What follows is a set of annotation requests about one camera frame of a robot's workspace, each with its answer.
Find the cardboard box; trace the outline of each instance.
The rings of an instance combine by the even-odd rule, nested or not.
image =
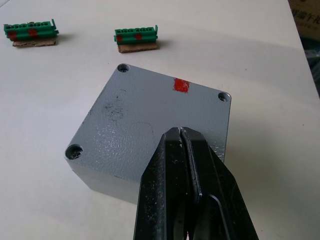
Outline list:
[[[320,0],[289,0],[300,37],[320,41]]]

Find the white table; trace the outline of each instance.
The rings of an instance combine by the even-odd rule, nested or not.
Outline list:
[[[51,18],[57,46],[17,49],[0,35],[0,239],[133,238],[136,205],[91,191],[64,159],[120,63],[230,93],[225,164],[259,239],[319,238],[320,101],[287,0],[0,8],[1,24]],[[155,24],[160,50],[118,53],[114,29]]]

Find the black object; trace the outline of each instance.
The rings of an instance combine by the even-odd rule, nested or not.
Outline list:
[[[134,240],[258,240],[234,176],[204,136],[171,128],[140,183]]]

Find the screw hole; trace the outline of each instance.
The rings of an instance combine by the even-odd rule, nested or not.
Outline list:
[[[220,92],[218,94],[218,98],[222,101],[222,102],[229,102],[231,100],[231,97],[228,93],[226,92]]]
[[[79,146],[78,144],[73,144],[67,148],[67,150],[65,151],[65,156],[69,160],[75,160],[81,156],[82,152],[83,149],[81,146]]]
[[[122,63],[122,64],[118,65],[117,69],[121,73],[126,73],[129,71],[129,66],[127,64]]]

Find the red mark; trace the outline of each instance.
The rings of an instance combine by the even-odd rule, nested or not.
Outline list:
[[[34,39],[38,37],[37,30],[35,28],[28,29],[28,35]]]
[[[17,32],[16,31],[8,31],[8,38],[11,41],[17,41]]]
[[[189,82],[179,79],[179,78],[175,78],[174,79],[174,90],[178,91],[178,92],[182,92],[182,93],[187,93],[189,91]]]
[[[123,41],[123,37],[121,35],[116,36],[116,41],[117,42],[122,42]]]
[[[135,37],[135,40],[142,40],[142,35],[141,35],[141,33],[135,34],[134,37]]]

